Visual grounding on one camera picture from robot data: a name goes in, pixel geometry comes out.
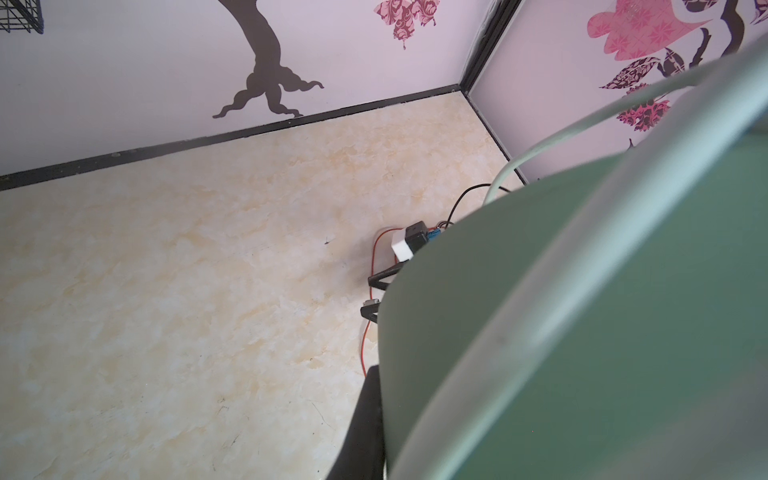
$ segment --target wall mural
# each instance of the wall mural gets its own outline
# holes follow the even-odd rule
[[[755,15],[751,25],[757,25],[768,18],[768,0],[741,1],[754,3]],[[688,12],[702,12],[703,15],[708,15],[712,11],[710,9],[719,2],[724,3],[724,8],[719,17],[704,17],[701,22],[686,23],[675,16],[672,2],[682,2]],[[587,33],[592,38],[607,34],[604,52],[615,52],[615,59],[618,61],[634,61],[600,88],[626,88],[627,94],[630,94],[647,86],[647,83],[641,83],[641,80],[654,68],[664,77],[670,77],[686,68],[695,67],[701,63],[712,38],[710,30],[703,27],[708,22],[720,20],[725,23],[730,33],[729,43],[721,56],[737,51],[745,32],[744,20],[736,11],[738,2],[739,0],[617,0],[616,12],[602,12],[590,18]],[[701,36],[695,52],[680,53],[669,48],[670,44],[686,35]],[[691,54],[690,62],[684,60],[684,55],[688,54]],[[619,114],[617,119],[634,127],[635,131],[648,131],[670,109],[670,101],[663,98],[664,96],[646,104],[635,105]]]
[[[440,0],[414,0],[413,3],[407,0],[384,0],[373,11],[384,23],[395,26],[395,40],[402,41],[402,49],[405,50],[406,40],[411,38],[415,31],[413,18],[416,17],[422,27],[429,22],[437,25],[435,13],[439,3]]]
[[[230,110],[240,110],[251,98],[266,95],[266,103],[276,114],[293,114],[294,118],[301,117],[295,108],[288,108],[280,103],[285,91],[308,91],[317,86],[323,88],[318,81],[304,81],[290,68],[280,65],[280,42],[269,22],[259,12],[257,0],[219,0],[229,10],[237,23],[243,29],[246,40],[256,55],[256,65],[253,73],[248,75],[245,90],[235,94],[232,104],[225,105],[214,118],[222,118]]]

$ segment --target black wire rack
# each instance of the black wire rack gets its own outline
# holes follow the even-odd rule
[[[0,30],[43,32],[40,0],[0,0]]]

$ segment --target marble floor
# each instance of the marble floor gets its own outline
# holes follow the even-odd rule
[[[323,478],[374,235],[504,163],[454,93],[0,192],[0,478]]]

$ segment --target black cable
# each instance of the black cable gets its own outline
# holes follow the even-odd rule
[[[454,214],[454,212],[456,212],[456,207],[458,207],[458,203],[460,201],[462,201],[462,198],[464,198],[464,196],[466,194],[468,194],[469,192],[473,191],[476,188],[483,188],[483,187],[490,187],[490,186],[491,186],[491,184],[479,184],[479,185],[475,185],[474,187],[470,187],[470,188],[464,190],[464,193],[458,198],[456,203],[453,204],[453,208],[451,209],[451,213],[448,215],[448,219],[447,220],[443,220],[442,222],[438,223],[437,227],[448,228],[449,225],[453,225],[453,222],[451,222],[451,219],[453,218],[453,214]],[[504,187],[499,187],[499,189],[509,193],[509,190],[507,190]]]

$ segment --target red cable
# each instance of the red cable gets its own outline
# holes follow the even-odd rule
[[[373,275],[375,272],[373,271],[373,262],[376,260],[376,245],[379,243],[379,240],[381,240],[381,237],[384,236],[384,233],[393,232],[395,230],[402,230],[402,228],[390,228],[389,230],[384,230],[381,232],[381,234],[376,238],[376,241],[373,242],[373,252],[371,252],[371,275]],[[371,297],[371,300],[373,300],[373,287],[368,287],[368,293]],[[366,361],[362,358],[362,353],[366,348],[366,334],[368,333],[368,328],[371,326],[371,321],[368,320],[368,323],[366,324],[366,330],[362,333],[362,342],[360,343],[360,365],[362,366],[362,375],[367,377],[368,372],[366,372]]]

